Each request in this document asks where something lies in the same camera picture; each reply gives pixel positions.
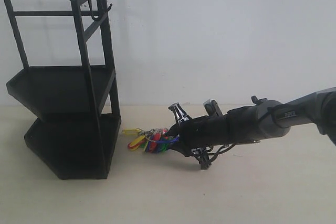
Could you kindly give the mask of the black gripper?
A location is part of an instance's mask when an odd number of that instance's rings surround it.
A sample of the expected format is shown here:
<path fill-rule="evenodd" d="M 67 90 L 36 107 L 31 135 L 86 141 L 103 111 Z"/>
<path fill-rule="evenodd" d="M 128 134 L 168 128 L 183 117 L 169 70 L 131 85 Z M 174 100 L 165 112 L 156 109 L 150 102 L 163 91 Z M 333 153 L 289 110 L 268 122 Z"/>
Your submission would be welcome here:
<path fill-rule="evenodd" d="M 166 136 L 179 136 L 179 141 L 170 146 L 171 150 L 185 157 L 196 157 L 196 148 L 235 144 L 236 140 L 230 127 L 228 114 L 200 116 L 172 125 Z"/>

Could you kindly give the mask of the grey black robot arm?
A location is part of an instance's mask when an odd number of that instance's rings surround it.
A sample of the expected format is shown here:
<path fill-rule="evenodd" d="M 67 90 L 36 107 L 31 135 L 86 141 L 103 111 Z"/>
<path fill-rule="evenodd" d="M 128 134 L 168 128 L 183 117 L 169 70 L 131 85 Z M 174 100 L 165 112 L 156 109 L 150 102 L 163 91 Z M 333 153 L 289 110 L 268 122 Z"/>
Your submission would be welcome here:
<path fill-rule="evenodd" d="M 183 151 L 216 145 L 245 144 L 285 136 L 291 127 L 313 123 L 335 142 L 335 88 L 287 103 L 253 97 L 252 106 L 175 123 L 167 132 L 178 136 Z"/>

